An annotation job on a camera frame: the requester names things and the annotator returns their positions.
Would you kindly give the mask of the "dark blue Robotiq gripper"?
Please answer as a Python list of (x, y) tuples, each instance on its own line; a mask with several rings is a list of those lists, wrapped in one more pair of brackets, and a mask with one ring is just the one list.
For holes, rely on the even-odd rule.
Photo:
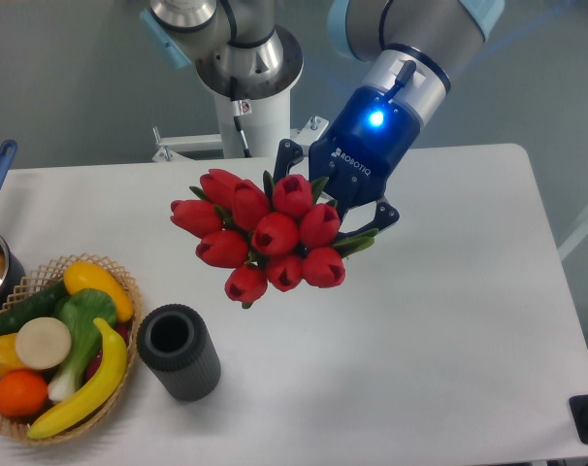
[[(309, 149), (312, 180), (326, 177), (324, 192), (337, 201), (340, 216), (350, 209), (376, 201), (371, 221), (340, 240), (380, 233), (400, 219), (398, 210), (383, 197), (388, 178), (419, 135), (420, 122), (406, 108), (387, 102), (376, 89), (355, 90), (327, 132)], [(273, 181), (279, 182), (290, 169), (308, 157), (291, 139), (278, 144)]]

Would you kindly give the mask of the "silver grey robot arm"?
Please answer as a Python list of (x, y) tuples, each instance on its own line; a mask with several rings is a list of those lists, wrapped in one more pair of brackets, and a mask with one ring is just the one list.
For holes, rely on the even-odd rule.
[(227, 158), (271, 157), (274, 179), (306, 162), (340, 215), (376, 204), (381, 231), (398, 220), (386, 184), (456, 75), (482, 48), (501, 1), (336, 1), (327, 29), (337, 52), (371, 68), (334, 120), (290, 124), (290, 92), (304, 58), (276, 23), (272, 1), (152, 1), (147, 32), (176, 67), (193, 66), (214, 99), (215, 135), (158, 138), (156, 159), (221, 150)]

